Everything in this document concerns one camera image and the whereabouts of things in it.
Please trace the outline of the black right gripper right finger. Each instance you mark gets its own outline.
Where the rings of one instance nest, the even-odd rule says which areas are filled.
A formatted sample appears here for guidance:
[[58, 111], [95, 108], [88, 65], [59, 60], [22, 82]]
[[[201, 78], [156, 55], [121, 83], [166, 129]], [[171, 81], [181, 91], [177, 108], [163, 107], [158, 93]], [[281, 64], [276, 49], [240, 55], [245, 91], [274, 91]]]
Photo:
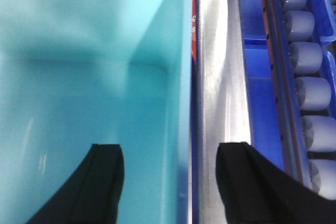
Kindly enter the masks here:
[[246, 142], [219, 144], [216, 181], [228, 223], [335, 223], [335, 201], [297, 182]]

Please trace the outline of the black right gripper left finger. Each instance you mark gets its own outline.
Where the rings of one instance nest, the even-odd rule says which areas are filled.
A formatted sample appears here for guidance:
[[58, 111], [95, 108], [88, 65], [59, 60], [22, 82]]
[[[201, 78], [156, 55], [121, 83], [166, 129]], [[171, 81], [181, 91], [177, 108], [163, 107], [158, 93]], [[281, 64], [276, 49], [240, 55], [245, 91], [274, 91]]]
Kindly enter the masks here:
[[93, 144], [77, 169], [28, 223], [116, 223], [124, 183], [118, 144]]

